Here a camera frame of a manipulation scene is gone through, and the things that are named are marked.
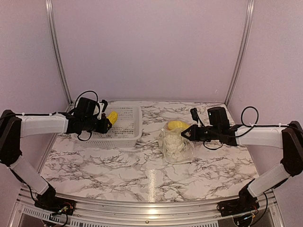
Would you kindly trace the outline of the white plastic basket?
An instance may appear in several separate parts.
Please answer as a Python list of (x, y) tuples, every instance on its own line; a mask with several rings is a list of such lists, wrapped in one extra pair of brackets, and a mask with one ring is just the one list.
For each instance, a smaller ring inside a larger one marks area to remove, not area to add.
[(138, 106), (110, 106), (106, 115), (112, 111), (118, 113), (117, 121), (106, 133), (83, 132), (80, 136), (73, 134), (72, 139), (88, 148), (131, 148), (142, 136), (143, 117)]

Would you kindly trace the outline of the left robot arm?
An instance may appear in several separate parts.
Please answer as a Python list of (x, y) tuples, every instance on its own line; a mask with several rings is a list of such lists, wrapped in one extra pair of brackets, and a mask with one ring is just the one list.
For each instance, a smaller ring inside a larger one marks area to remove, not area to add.
[(36, 192), (35, 202), (45, 205), (49, 210), (56, 210), (60, 200), (56, 190), (27, 160), (22, 149), (25, 145), (34, 149), (46, 149), (45, 139), (59, 134), (75, 134), (83, 132), (92, 136), (94, 132), (106, 134), (117, 121), (118, 114), (106, 114), (106, 100), (90, 99), (81, 93), (74, 107), (67, 112), (53, 113), (16, 113), (4, 110), (0, 116), (0, 162), (5, 165), (16, 178)]

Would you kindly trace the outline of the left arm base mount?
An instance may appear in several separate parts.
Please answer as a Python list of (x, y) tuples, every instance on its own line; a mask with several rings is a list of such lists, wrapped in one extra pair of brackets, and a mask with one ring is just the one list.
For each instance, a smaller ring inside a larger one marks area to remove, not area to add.
[(66, 213), (72, 215), (75, 209), (75, 201), (57, 197), (54, 188), (49, 187), (43, 194), (36, 193), (35, 206), (51, 211), (53, 215)]

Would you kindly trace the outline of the clear zip top bag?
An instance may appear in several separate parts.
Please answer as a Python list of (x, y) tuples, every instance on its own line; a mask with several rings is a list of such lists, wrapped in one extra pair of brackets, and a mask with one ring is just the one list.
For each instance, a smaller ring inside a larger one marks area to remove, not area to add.
[(181, 133), (189, 128), (186, 122), (168, 121), (161, 129), (158, 136), (158, 145), (166, 162), (170, 164), (190, 163), (194, 158), (195, 147)]

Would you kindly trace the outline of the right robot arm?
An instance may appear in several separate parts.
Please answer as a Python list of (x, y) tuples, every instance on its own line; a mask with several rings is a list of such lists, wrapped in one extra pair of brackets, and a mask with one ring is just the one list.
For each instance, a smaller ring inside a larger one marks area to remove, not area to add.
[(212, 107), (207, 110), (209, 125), (200, 120), (197, 109), (191, 109), (196, 124), (185, 129), (181, 136), (189, 141), (219, 141), (228, 146), (260, 146), (281, 149), (283, 157), (279, 164), (258, 178), (252, 180), (239, 191), (234, 207), (244, 212), (253, 204), (253, 199), (264, 192), (284, 183), (290, 177), (303, 171), (303, 130), (297, 121), (289, 124), (259, 125), (245, 123), (230, 125), (225, 108)]

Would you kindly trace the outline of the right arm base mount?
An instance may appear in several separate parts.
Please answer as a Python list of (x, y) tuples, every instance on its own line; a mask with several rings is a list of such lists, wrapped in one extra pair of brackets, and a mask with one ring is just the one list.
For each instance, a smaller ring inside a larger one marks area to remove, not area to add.
[(241, 189), (237, 199), (221, 201), (217, 204), (217, 210), (222, 217), (241, 214), (253, 210), (258, 210), (260, 205), (258, 199), (253, 197), (248, 189)]

